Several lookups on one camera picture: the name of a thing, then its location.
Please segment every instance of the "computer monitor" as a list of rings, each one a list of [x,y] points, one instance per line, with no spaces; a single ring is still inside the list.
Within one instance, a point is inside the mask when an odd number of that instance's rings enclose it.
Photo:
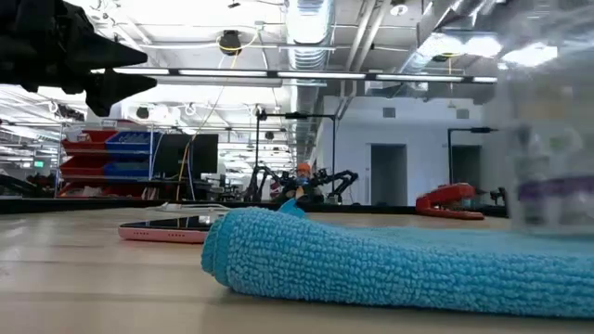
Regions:
[[[155,173],[173,175],[181,170],[186,145],[192,135],[163,135],[155,156]],[[197,135],[192,143],[192,176],[216,173],[218,167],[219,135]]]

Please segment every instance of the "wooden table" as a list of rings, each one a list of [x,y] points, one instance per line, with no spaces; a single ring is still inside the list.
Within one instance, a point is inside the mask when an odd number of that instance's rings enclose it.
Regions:
[[[594,323],[273,301],[200,269],[200,246],[120,240],[142,209],[0,216],[0,333],[594,333]],[[507,228],[418,216],[315,214],[348,225]]]

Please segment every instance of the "table surface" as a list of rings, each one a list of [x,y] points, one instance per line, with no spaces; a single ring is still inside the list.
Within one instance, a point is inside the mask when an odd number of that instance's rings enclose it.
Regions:
[[[0,332],[594,333],[594,322],[274,301],[238,295],[200,268],[201,246],[119,239],[143,209],[0,215]],[[412,215],[312,214],[345,225],[508,228]]]

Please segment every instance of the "blue towel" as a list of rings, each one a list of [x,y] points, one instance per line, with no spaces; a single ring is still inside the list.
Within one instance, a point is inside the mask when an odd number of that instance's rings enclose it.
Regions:
[[[206,239],[203,269],[256,296],[594,318],[593,239],[343,227],[288,207],[229,212]]]

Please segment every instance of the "clear container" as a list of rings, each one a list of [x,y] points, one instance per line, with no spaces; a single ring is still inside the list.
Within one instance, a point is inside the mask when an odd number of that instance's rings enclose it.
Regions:
[[[592,234],[594,6],[550,4],[507,39],[500,64],[510,215],[534,233]]]

